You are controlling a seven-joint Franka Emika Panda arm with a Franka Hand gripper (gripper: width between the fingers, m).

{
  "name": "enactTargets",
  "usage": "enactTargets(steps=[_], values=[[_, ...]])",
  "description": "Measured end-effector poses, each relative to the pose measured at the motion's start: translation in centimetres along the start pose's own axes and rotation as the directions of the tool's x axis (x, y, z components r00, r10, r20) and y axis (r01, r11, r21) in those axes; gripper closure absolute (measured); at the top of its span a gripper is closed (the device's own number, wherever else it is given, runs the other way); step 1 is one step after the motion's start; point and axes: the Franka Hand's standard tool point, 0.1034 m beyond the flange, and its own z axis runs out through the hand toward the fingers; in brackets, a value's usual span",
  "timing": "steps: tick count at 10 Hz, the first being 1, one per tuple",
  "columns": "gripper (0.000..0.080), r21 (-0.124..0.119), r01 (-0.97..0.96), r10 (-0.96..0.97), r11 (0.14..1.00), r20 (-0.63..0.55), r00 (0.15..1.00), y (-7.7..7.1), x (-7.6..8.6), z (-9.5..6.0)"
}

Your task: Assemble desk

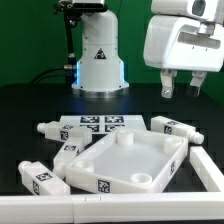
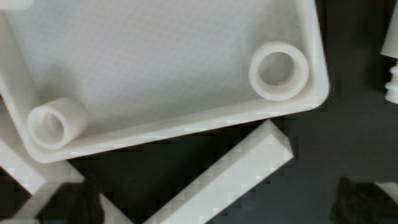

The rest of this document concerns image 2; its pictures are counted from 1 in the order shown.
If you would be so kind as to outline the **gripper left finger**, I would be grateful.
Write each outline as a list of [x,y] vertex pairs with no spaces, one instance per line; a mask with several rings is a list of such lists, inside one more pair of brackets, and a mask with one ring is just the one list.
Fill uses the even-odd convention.
[[60,186],[35,218],[40,224],[104,224],[99,190],[90,182]]

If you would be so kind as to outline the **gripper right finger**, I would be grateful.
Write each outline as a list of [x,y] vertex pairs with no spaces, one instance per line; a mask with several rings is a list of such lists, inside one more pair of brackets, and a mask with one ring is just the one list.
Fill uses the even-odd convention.
[[331,224],[398,224],[398,203],[374,183],[338,179],[330,221]]

